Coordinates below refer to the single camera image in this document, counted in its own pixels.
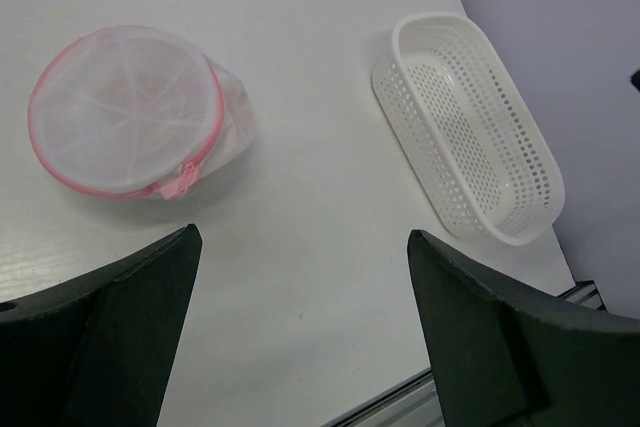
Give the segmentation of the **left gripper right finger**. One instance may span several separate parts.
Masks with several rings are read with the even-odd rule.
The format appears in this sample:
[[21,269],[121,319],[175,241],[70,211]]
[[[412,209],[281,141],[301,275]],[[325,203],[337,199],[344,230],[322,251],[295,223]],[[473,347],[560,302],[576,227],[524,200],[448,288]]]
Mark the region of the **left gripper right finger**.
[[448,426],[635,426],[639,323],[548,295],[431,234],[408,264]]

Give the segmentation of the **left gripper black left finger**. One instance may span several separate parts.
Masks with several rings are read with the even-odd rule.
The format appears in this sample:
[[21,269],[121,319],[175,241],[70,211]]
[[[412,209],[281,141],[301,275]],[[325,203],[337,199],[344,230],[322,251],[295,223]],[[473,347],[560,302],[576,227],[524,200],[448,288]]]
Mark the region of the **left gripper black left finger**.
[[189,224],[1,304],[4,426],[154,426],[202,250]]

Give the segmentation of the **white mesh laundry bag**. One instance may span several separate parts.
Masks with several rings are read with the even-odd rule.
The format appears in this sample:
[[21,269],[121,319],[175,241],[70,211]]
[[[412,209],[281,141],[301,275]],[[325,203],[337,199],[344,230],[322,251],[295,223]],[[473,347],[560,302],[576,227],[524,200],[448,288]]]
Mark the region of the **white mesh laundry bag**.
[[235,75],[179,36],[132,25],[64,48],[31,93],[27,125],[53,178],[119,200],[185,196],[240,158],[255,129]]

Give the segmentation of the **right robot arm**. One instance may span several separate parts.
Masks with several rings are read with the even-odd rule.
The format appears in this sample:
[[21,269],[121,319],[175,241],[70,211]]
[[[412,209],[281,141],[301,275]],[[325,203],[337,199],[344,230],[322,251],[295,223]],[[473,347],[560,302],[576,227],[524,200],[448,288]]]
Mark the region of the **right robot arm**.
[[640,91],[640,70],[637,70],[630,77],[631,84],[636,88],[637,91]]

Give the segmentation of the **white perforated plastic basket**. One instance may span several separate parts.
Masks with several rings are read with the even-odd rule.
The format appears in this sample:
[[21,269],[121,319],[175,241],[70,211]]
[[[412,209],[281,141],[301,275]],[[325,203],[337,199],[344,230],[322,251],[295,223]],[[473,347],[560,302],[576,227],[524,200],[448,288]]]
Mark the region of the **white perforated plastic basket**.
[[559,217],[558,164],[485,33],[449,12],[400,19],[374,94],[443,227],[526,245]]

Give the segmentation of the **aluminium rail frame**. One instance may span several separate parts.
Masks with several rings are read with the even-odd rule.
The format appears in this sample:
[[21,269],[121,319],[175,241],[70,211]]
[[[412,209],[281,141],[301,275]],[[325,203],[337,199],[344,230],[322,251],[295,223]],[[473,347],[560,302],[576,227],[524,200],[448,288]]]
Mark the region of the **aluminium rail frame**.
[[606,306],[593,282],[565,295],[570,307],[514,282],[465,280],[456,293],[479,308],[478,319],[455,340],[460,349],[432,348],[431,370],[334,420],[336,426],[565,426],[586,409],[560,384],[587,367],[566,367],[554,348],[592,335]]

